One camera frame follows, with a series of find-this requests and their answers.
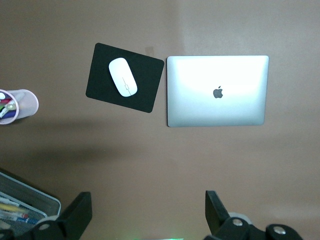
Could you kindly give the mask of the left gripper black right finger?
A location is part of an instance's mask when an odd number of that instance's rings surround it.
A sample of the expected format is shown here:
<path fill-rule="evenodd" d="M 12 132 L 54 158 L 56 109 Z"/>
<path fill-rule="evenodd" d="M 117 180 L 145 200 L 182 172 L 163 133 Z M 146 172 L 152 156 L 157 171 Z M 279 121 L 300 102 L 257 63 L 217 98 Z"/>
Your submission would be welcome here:
<path fill-rule="evenodd" d="M 255 227 L 244 214 L 228 212 L 214 190 L 205 192 L 205 218 L 210 230 L 206 240 L 301 240 L 300 234 L 284 224 Z"/>

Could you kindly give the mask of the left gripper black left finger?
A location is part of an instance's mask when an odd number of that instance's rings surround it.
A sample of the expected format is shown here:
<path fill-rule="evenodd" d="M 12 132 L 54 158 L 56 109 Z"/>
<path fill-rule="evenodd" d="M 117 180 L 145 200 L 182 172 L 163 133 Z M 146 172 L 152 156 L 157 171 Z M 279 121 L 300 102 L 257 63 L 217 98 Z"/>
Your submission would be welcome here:
<path fill-rule="evenodd" d="M 90 192 L 81 192 L 56 220 L 45 220 L 26 233 L 15 236 L 1 230 L 2 240 L 79 240 L 92 219 Z"/>

